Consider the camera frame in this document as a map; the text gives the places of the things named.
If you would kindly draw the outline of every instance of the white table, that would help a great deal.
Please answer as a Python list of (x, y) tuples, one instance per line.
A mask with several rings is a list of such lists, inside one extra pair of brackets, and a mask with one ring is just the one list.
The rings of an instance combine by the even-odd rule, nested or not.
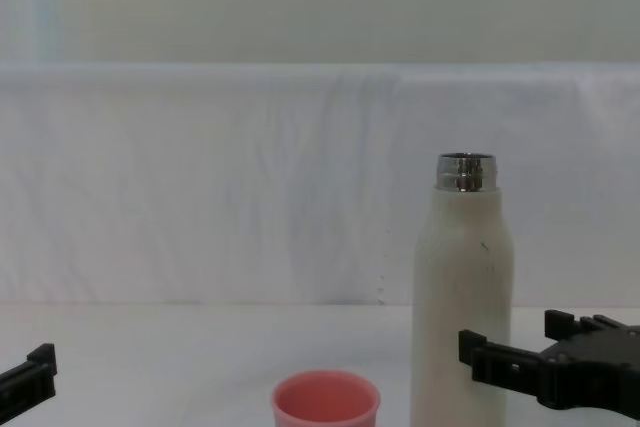
[[(640, 324), (640, 309), (603, 313)], [(348, 369), (382, 393), (380, 427), (408, 425), (410, 308), (388, 306), (3, 305), (0, 366), (56, 344), (58, 395), (12, 427), (265, 427), (279, 380)], [(516, 309), (514, 344), (542, 349), (543, 309)], [(510, 425), (632, 426), (597, 410), (554, 412), (514, 394)]]

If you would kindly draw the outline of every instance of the water bottle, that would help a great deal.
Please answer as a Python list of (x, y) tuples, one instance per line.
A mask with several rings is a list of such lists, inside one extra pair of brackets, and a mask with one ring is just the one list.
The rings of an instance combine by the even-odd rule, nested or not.
[(415, 250), (411, 427), (504, 427), (505, 394), (474, 383), (458, 332), (508, 343), (513, 245), (492, 155), (438, 159), (431, 208)]

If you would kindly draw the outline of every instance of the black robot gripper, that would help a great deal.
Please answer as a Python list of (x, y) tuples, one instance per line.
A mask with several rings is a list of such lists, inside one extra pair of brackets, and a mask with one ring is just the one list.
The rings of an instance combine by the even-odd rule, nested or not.
[(42, 344), (27, 361), (0, 374), (0, 424), (4, 424), (56, 395), (58, 373), (53, 344)]
[(555, 410), (594, 407), (640, 420), (640, 326), (603, 315), (545, 312), (545, 336), (557, 341), (540, 352), (489, 342), (464, 330), (460, 361), (472, 379), (537, 397)]

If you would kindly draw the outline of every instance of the bottle neck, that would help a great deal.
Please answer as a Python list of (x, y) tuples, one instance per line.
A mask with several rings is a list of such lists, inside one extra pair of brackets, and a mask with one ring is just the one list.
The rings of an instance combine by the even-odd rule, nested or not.
[(502, 195), (492, 192), (450, 192), (438, 188), (431, 195), (431, 214), (435, 218), (486, 221), (502, 218)]

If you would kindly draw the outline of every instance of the bottle body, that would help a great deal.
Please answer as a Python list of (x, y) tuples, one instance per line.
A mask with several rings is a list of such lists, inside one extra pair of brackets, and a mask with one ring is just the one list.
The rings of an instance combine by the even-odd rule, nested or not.
[(508, 343), (512, 284), (500, 192), (434, 189), (415, 251), (411, 427), (504, 426), (504, 392), (471, 380), (458, 332)]

